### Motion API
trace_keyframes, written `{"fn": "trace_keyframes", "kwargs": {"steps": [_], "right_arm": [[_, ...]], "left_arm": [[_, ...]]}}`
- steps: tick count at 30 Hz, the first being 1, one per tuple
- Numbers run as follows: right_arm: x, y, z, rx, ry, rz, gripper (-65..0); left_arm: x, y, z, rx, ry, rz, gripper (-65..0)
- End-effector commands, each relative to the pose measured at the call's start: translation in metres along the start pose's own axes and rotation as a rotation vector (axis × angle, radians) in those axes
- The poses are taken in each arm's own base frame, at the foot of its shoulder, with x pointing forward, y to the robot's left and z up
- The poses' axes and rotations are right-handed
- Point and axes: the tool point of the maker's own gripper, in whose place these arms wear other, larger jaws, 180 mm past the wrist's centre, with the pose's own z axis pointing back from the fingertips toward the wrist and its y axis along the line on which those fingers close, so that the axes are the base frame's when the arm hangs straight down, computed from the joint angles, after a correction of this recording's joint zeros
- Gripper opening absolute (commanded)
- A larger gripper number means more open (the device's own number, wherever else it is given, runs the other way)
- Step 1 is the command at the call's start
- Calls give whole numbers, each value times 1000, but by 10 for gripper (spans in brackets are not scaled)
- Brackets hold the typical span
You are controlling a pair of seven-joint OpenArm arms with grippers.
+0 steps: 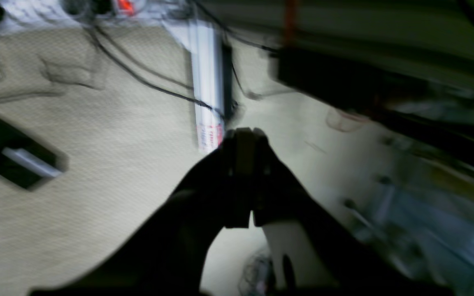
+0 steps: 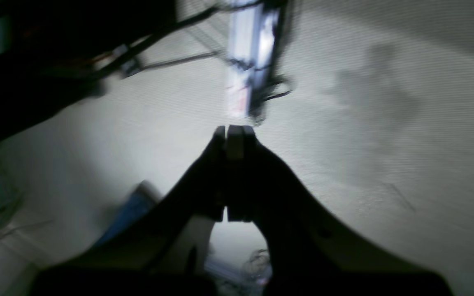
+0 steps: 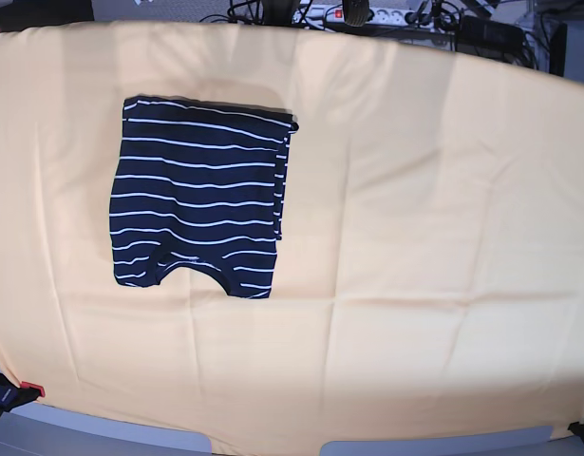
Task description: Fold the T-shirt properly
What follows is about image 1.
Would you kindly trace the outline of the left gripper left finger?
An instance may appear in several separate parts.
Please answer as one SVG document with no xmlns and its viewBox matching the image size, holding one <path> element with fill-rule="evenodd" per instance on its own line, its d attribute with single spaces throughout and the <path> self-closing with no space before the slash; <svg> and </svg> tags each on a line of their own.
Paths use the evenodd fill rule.
<svg viewBox="0 0 474 296">
<path fill-rule="evenodd" d="M 237 132 L 196 163 L 107 260 L 65 287 L 32 296 L 201 296 L 209 248 L 237 227 Z"/>
</svg>

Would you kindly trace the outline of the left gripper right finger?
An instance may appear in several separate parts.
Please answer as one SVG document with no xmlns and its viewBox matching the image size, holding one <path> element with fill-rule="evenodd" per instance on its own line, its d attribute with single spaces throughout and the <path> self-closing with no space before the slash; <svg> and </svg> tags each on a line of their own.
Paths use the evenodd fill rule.
<svg viewBox="0 0 474 296">
<path fill-rule="evenodd" d="M 237 129 L 237 220 L 253 214 L 286 296 L 452 296 L 356 240 L 277 157 L 260 129 Z"/>
</svg>

